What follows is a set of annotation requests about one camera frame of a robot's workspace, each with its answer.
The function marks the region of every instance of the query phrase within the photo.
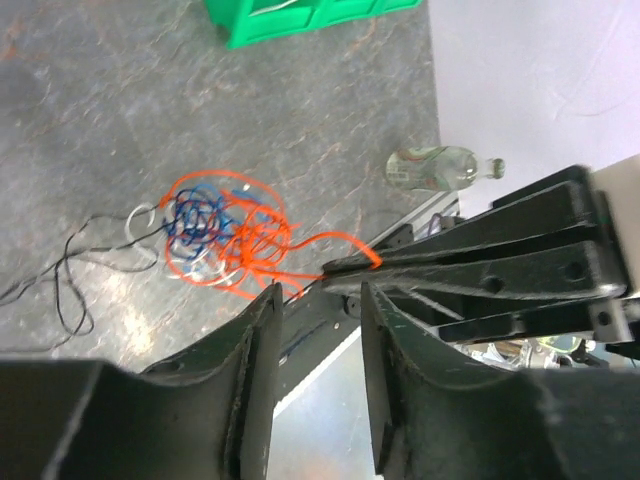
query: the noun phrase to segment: glass bottle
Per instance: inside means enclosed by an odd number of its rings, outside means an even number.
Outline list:
[[[396,188],[451,192],[467,188],[481,178],[502,178],[504,170],[501,158],[481,160],[462,147],[427,147],[394,152],[385,173]]]

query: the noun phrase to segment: black wire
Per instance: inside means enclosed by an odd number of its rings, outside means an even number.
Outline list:
[[[148,214],[149,212],[155,210],[158,206],[154,206],[152,209],[143,210],[138,212],[134,217]],[[73,233],[65,242],[64,251],[62,257],[60,257],[57,261],[52,263],[51,265],[45,267],[40,273],[37,275],[33,275],[21,281],[13,283],[9,288],[7,288],[2,294],[0,294],[0,307],[4,307],[10,305],[14,302],[17,302],[24,293],[29,290],[31,287],[38,285],[40,283],[52,282],[53,283],[53,294],[54,294],[54,303],[56,309],[56,315],[60,322],[60,325],[64,329],[66,335],[62,340],[59,340],[51,345],[47,346],[38,346],[38,347],[30,347],[30,348],[8,348],[0,350],[0,354],[34,354],[34,353],[47,353],[56,348],[61,347],[62,345],[69,342],[71,339],[75,337],[81,337],[89,335],[93,329],[95,328],[95,321],[93,315],[89,311],[89,307],[87,306],[87,301],[80,290],[80,288],[76,285],[75,280],[73,278],[73,274],[71,273],[71,266],[69,264],[70,260],[81,261],[88,264],[99,265],[114,271],[123,272],[123,273],[141,273],[153,268],[160,258],[160,253],[153,249],[152,247],[146,247],[151,250],[155,254],[155,258],[151,260],[147,265],[137,268],[126,268],[120,267],[114,263],[105,262],[103,260],[98,260],[95,258],[87,257],[86,254],[90,253],[106,253],[106,252],[114,252],[114,251],[122,251],[132,248],[135,244],[146,240],[147,238],[151,238],[154,235],[157,235],[162,230],[165,229],[166,225],[162,225],[157,229],[153,230],[150,233],[147,233],[141,237],[136,238],[135,240],[115,246],[100,246],[100,247],[88,247],[88,248],[80,248],[75,250],[70,250],[70,245],[73,239],[82,233],[93,221],[108,218],[111,220],[127,220],[128,217],[122,217],[118,215],[110,215],[110,214],[95,214],[90,216],[87,221],[75,232]],[[60,269],[63,268],[63,273],[66,278],[61,278]],[[52,277],[46,277],[49,273],[53,271]],[[67,320],[65,319],[64,314],[62,313],[62,306],[60,303],[60,287],[65,286],[70,289],[73,296],[76,298],[78,304],[82,309],[82,314],[80,319],[76,322],[75,326],[70,326]],[[18,292],[15,296],[7,300],[7,297],[12,295],[14,292]]]

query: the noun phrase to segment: orange string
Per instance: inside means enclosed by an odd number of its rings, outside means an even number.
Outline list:
[[[224,278],[221,275],[209,280],[194,280],[175,265],[171,255],[171,239],[167,240],[165,246],[167,266],[175,275],[191,285],[212,286],[247,299],[253,299],[255,296],[242,290],[240,286],[247,278],[253,278],[261,288],[265,288],[267,286],[265,279],[267,279],[268,283],[280,282],[293,287],[293,290],[284,288],[285,294],[298,296],[304,289],[299,280],[313,281],[321,278],[321,275],[281,271],[278,269],[278,265],[289,252],[300,250],[313,242],[327,238],[339,238],[353,244],[371,260],[371,268],[377,268],[382,264],[382,259],[368,245],[344,232],[323,232],[292,245],[293,231],[298,225],[289,223],[282,198],[268,185],[241,173],[229,170],[202,170],[185,175],[174,183],[167,194],[162,197],[160,208],[164,208],[174,199],[178,188],[184,182],[205,176],[231,177],[260,188],[273,198],[277,208],[251,199],[240,198],[222,189],[221,193],[225,200],[223,209],[232,210],[234,213],[242,211],[244,221],[240,225],[230,225],[231,237],[225,238],[224,241],[215,240],[212,242],[210,250],[215,253],[218,261],[225,262],[226,274],[228,276],[235,275],[236,278],[230,285],[224,283]],[[215,259],[207,257],[207,262],[212,266],[217,266]]]

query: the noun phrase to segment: gray concrete floor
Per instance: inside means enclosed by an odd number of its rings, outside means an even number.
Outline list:
[[[0,32],[0,292],[58,258],[88,215],[156,203],[193,170],[270,184],[303,224],[298,239],[338,229],[370,240],[426,198],[382,174],[395,148],[437,140],[426,5],[236,51],[201,0],[5,0]],[[77,245],[122,240],[122,223],[104,221]],[[348,253],[323,242],[285,266],[317,272]],[[95,331],[47,356],[140,370],[245,305],[159,268],[73,270]],[[62,306],[76,321],[67,291]],[[0,312],[0,350],[63,336],[51,284]]]

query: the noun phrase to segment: green plastic crate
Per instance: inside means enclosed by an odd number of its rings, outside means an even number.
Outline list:
[[[270,38],[415,7],[422,0],[204,0],[211,21],[231,33],[239,48]]]

